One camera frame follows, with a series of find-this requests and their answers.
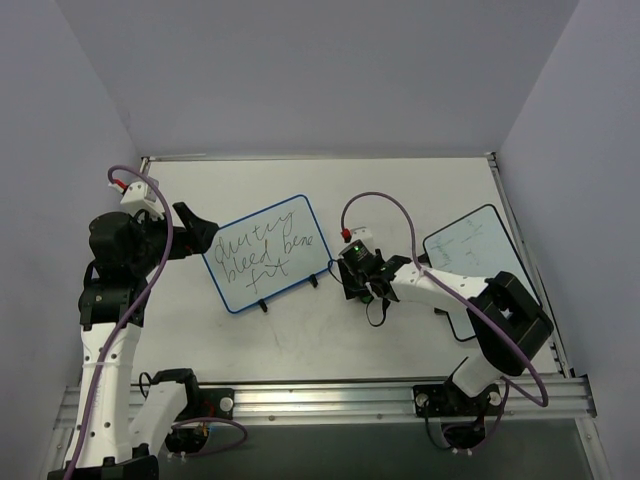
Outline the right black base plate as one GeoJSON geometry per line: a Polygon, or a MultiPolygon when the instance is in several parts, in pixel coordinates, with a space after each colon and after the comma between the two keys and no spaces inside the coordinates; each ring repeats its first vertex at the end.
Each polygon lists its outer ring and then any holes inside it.
{"type": "Polygon", "coordinates": [[[466,395],[452,382],[412,387],[414,409],[421,418],[462,418],[496,415],[502,402],[499,387],[491,384],[476,396],[466,395]]]}

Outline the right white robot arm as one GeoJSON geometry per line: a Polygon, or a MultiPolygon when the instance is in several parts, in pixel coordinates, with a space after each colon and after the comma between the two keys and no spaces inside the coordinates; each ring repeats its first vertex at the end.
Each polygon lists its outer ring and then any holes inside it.
{"type": "Polygon", "coordinates": [[[385,260],[361,240],[339,253],[338,265],[342,281],[355,290],[349,298],[369,293],[387,303],[419,303],[468,317],[479,352],[456,367],[443,390],[445,403],[453,411],[469,411],[498,380],[513,386],[511,379],[525,370],[540,394],[517,390],[540,407],[549,404],[532,360],[547,343],[554,325],[513,274],[501,271],[492,278],[470,277],[424,267],[400,255],[385,260]]]}

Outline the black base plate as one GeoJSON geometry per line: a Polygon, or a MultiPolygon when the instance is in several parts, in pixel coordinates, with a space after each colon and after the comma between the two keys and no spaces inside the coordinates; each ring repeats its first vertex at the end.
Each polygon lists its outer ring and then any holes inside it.
{"type": "Polygon", "coordinates": [[[235,390],[227,387],[201,388],[193,409],[195,417],[233,419],[235,390]]]}
{"type": "Polygon", "coordinates": [[[491,384],[476,396],[466,395],[452,382],[412,387],[414,409],[421,418],[462,418],[496,415],[502,402],[499,387],[491,384]]]}

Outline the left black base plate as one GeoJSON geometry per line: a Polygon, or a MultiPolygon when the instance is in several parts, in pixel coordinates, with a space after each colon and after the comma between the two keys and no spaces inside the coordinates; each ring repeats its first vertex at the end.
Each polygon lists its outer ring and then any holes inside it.
{"type": "Polygon", "coordinates": [[[201,388],[193,409],[195,417],[233,419],[235,390],[227,387],[201,388]]]}

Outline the black framed whiteboard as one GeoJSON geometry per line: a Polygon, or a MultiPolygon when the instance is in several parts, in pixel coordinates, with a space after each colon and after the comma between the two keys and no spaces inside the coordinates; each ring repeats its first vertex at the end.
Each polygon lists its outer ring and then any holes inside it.
{"type": "Polygon", "coordinates": [[[538,294],[515,244],[492,204],[485,204],[426,236],[424,254],[431,266],[458,275],[514,274],[533,297],[538,294]]]}

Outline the aluminium mounting rail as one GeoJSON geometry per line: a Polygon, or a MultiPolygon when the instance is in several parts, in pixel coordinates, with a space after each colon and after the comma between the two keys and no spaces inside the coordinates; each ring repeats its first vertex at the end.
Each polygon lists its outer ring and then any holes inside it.
{"type": "MultiPolygon", "coordinates": [[[[403,424],[419,421],[412,387],[444,382],[442,377],[396,380],[202,383],[201,388],[235,390],[233,420],[249,426],[339,424],[403,424]]],[[[505,421],[593,419],[597,415],[585,378],[543,377],[549,405],[539,407],[515,388],[510,389],[505,421]]]]}

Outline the blue framed whiteboard with writing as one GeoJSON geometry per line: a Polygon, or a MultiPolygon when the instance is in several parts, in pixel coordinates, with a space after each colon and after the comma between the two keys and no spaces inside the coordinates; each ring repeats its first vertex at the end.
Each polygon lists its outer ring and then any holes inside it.
{"type": "Polygon", "coordinates": [[[238,314],[316,278],[332,255],[298,194],[221,227],[203,258],[224,307],[238,314]]]}

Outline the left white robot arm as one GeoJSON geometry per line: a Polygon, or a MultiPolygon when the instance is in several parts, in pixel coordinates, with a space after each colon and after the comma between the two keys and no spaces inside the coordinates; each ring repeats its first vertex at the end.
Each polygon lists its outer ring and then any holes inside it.
{"type": "Polygon", "coordinates": [[[181,225],[148,208],[109,212],[89,225],[94,255],[78,301],[83,372],[75,431],[51,479],[156,479],[173,424],[194,417],[202,395],[192,369],[157,372],[142,409],[129,416],[130,380],[150,288],[169,260],[204,254],[219,230],[183,202],[181,225]]]}

